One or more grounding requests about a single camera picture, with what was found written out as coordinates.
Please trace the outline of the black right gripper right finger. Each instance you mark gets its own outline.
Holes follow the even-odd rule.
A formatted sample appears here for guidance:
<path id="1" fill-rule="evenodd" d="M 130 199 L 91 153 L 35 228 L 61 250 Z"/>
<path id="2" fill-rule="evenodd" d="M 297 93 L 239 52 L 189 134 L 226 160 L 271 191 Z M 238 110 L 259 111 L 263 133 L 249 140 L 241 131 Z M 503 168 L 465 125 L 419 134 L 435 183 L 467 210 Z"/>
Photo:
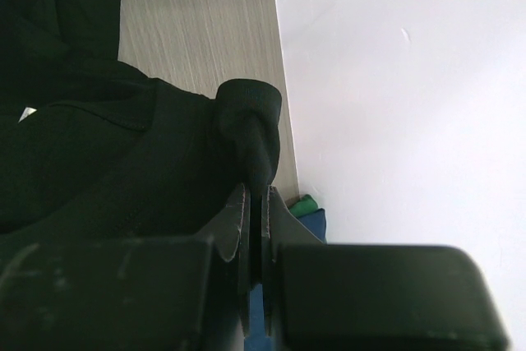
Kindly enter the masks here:
<path id="1" fill-rule="evenodd" d="M 263 206 L 285 206 L 270 187 Z M 449 246 L 295 247 L 284 350 L 507 350 L 508 336 L 474 260 Z"/>

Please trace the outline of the black printed t-shirt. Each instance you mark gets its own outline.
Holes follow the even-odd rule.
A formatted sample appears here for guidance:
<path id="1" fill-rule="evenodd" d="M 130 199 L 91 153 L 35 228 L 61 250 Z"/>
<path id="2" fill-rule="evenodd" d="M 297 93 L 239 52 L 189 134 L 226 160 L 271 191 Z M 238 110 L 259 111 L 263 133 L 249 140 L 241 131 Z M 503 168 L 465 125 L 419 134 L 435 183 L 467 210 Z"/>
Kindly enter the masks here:
<path id="1" fill-rule="evenodd" d="M 281 94 L 118 60 L 121 0 L 1 0 L 1 247 L 192 234 L 279 162 Z"/>

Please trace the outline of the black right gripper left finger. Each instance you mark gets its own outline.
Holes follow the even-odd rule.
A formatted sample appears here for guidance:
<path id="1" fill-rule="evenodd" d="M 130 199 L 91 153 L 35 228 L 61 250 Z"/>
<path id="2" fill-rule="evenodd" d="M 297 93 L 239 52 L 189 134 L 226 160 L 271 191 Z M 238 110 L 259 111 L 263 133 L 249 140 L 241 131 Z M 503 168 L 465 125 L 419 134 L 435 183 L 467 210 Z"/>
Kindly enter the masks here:
<path id="1" fill-rule="evenodd" d="M 241 350 L 251 196 L 190 237 L 32 243 L 1 257 L 4 350 Z"/>

